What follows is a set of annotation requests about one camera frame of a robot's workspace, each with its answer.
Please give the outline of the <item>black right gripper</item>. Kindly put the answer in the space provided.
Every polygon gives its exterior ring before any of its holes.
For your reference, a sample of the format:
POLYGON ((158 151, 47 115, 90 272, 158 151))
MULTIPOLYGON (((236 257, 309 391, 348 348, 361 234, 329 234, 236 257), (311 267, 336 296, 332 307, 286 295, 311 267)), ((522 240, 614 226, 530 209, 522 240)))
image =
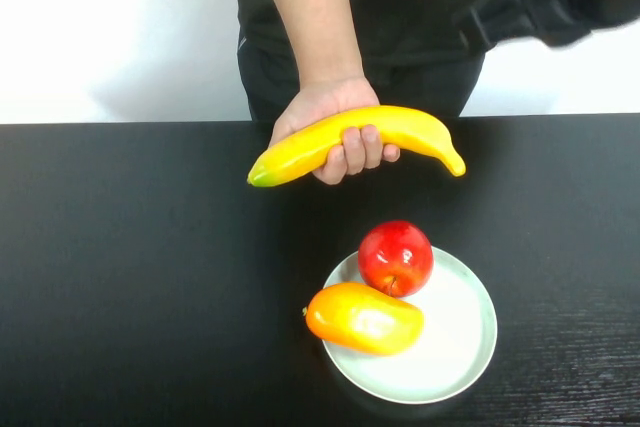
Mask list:
POLYGON ((565 43, 565 5, 563 0, 480 0, 458 15, 458 30, 473 53, 525 37, 557 47, 565 43))

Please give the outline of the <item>person's right hand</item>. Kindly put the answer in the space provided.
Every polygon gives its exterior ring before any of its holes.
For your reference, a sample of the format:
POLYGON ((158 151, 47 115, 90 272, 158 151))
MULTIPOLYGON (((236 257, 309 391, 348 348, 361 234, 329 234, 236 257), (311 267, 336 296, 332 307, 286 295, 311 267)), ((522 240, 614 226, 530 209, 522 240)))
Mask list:
MULTIPOLYGON (((307 83, 276 120, 271 142, 278 143, 343 111, 378 104, 377 95, 362 76, 307 83)), ((351 127, 344 131, 341 143, 331 149, 326 162, 314 171, 314 176, 327 185, 337 185, 347 176, 375 169, 384 161, 395 162, 399 157, 400 149, 383 143, 376 127, 351 127)))

